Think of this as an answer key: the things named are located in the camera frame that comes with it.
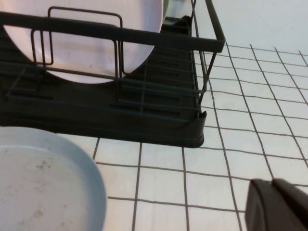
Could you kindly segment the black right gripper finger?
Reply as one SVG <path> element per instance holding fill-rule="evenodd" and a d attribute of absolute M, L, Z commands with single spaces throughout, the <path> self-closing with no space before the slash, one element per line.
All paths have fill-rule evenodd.
<path fill-rule="evenodd" d="M 283 179 L 250 180 L 245 222 L 248 231 L 306 231 L 308 195 Z"/>

